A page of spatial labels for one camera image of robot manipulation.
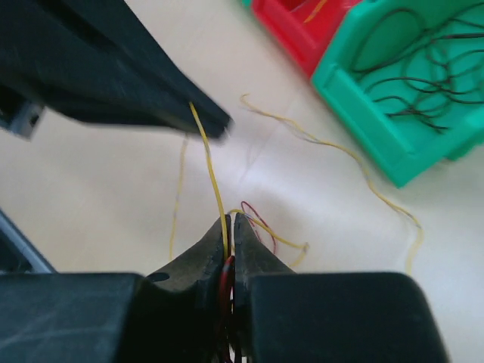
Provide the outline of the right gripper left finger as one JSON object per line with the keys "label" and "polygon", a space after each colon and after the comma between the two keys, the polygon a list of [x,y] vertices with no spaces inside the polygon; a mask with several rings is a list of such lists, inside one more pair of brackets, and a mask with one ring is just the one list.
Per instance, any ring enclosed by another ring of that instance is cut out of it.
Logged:
{"label": "right gripper left finger", "polygon": [[219,224],[148,276],[60,273],[1,217],[3,362],[204,362],[215,353]]}

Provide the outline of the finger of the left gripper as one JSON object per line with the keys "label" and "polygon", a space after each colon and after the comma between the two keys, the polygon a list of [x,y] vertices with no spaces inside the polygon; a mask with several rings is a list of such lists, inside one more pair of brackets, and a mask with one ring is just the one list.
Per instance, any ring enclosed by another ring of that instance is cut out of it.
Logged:
{"label": "finger of the left gripper", "polygon": [[1,128],[29,138],[45,109],[214,139],[231,124],[125,2],[3,1]]}

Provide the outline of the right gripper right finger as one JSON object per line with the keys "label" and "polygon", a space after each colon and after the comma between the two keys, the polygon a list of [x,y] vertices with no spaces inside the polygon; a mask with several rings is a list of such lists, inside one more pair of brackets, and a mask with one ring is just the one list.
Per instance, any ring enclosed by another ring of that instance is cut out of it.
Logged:
{"label": "right gripper right finger", "polygon": [[240,343],[253,362],[447,362],[422,289],[390,271],[301,274],[234,222]]}

